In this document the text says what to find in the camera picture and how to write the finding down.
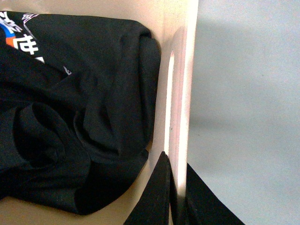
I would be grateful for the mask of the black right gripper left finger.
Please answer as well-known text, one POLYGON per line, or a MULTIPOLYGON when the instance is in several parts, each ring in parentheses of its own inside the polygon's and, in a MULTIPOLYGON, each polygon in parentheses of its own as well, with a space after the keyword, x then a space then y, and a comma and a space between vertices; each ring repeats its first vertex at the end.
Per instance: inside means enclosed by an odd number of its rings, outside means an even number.
POLYGON ((124 222, 126 225, 169 224, 171 167, 162 152, 140 200, 124 222))

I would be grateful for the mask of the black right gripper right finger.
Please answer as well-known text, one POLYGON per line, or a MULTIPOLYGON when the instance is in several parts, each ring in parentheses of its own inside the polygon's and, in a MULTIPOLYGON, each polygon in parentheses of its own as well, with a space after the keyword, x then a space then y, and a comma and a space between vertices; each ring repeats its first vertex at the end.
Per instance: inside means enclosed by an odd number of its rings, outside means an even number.
POLYGON ((189 225, 244 224, 215 196, 189 164, 187 165, 186 207, 189 225))

